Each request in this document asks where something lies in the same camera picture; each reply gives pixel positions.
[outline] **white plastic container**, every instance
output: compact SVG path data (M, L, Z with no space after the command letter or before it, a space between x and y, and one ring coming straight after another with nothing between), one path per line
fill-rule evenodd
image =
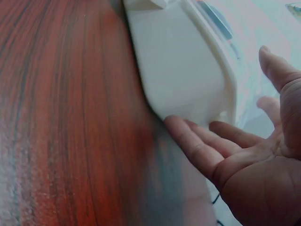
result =
M243 127L260 96L276 90L258 51L268 46L300 67L300 24L282 0L177 0L164 9L126 0L145 95L160 118Z

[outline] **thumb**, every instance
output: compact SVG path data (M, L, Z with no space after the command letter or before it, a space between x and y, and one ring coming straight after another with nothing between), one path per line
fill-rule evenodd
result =
M259 51L262 71L280 92L280 114L288 157L301 159L301 72L267 47Z
M299 70L282 57L271 53L266 46L262 46L259 50L259 61L263 73L271 80L279 93L286 84L301 78Z

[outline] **palm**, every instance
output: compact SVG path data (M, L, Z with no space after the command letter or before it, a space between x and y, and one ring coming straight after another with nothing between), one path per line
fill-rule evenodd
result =
M274 123L268 139L223 122L210 125L218 136L175 116L166 119L166 126L241 223L294 225L301 216L301 74L264 50L260 60L281 92L281 108L270 97L258 102Z

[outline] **red wooden surface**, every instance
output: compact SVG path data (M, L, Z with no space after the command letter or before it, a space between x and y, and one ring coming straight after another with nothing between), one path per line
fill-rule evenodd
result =
M119 0L0 0L0 225L200 225L186 169Z

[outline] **fingernail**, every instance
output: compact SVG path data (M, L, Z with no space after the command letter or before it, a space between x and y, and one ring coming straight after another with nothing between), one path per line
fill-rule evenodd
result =
M270 52L271 52L271 50L270 50L268 47L266 47L266 46L262 46L262 47L260 48L260 50L261 50L261 51L264 51L264 52L266 52L266 53L270 53Z

